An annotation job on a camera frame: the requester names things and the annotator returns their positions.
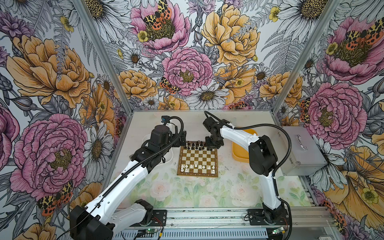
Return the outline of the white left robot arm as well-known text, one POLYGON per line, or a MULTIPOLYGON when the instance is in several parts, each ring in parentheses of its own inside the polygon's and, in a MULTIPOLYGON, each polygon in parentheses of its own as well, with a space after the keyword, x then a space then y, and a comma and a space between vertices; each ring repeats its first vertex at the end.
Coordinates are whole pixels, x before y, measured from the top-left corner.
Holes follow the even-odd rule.
POLYGON ((158 165, 172 148, 185 142, 184 126, 172 133, 168 124, 157 125, 150 139, 137 149, 126 168, 100 195, 85 207, 76 206, 70 213, 70 237, 73 240, 111 240, 116 234, 136 224, 147 225, 153 206, 136 201, 123 211, 118 206, 135 186, 158 165))

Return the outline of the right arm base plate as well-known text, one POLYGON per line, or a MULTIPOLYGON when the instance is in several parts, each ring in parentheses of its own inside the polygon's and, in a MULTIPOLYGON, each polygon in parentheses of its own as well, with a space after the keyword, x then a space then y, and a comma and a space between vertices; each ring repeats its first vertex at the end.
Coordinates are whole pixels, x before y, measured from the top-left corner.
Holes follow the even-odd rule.
POLYGON ((245 219, 248 220, 251 226, 285 226, 289 223, 289 213, 285 209, 283 209, 282 214, 278 214, 277 218, 268 218, 269 217, 265 215, 265 211, 263 209, 247 209, 247 217, 245 217, 245 219))

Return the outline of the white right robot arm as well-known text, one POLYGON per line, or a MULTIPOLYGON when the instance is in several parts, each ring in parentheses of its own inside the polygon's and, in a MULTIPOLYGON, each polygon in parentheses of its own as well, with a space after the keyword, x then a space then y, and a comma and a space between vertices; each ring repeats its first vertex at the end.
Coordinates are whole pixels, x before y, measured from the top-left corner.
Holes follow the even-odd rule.
POLYGON ((229 140, 247 151, 249 165, 253 172, 261 176, 263 191, 263 218, 268 224, 275 224, 285 215, 285 207, 288 206, 279 194, 276 172, 285 163, 292 151, 292 141, 288 133, 279 126, 273 124, 257 124, 247 127, 236 127, 227 120, 219 119, 212 113, 204 112, 206 119, 203 126, 210 133, 206 137, 206 145, 210 149, 219 149, 224 146, 224 140, 229 140), (264 135, 249 134, 247 129, 271 127, 281 131, 288 140, 288 151, 279 162, 278 155, 273 147, 271 139, 264 135))

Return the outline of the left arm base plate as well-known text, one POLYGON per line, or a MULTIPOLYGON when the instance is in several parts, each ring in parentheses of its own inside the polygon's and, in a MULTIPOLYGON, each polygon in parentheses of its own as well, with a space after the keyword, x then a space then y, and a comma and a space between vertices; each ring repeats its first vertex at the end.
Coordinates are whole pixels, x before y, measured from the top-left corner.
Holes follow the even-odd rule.
POLYGON ((147 211, 139 225, 142 227, 163 227, 167 222, 167 214, 167 210, 147 211))

